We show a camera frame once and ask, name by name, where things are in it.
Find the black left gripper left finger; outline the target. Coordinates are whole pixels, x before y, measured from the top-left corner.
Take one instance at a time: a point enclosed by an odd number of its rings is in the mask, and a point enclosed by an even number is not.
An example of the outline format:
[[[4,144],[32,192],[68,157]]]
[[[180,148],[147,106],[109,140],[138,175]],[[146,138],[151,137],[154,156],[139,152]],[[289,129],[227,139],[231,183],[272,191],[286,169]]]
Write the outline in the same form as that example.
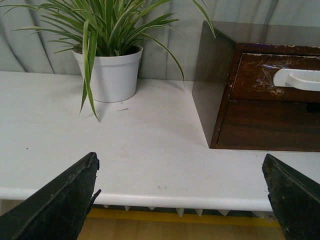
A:
[[[0,217],[2,240],[76,240],[101,193],[100,162],[90,152]]]

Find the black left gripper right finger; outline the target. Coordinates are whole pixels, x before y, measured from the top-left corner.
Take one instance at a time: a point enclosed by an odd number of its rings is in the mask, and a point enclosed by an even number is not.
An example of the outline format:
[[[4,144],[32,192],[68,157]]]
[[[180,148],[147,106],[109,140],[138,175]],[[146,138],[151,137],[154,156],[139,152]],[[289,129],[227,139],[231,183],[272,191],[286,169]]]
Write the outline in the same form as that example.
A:
[[[262,172],[268,199],[287,240],[320,238],[320,184],[267,154]]]

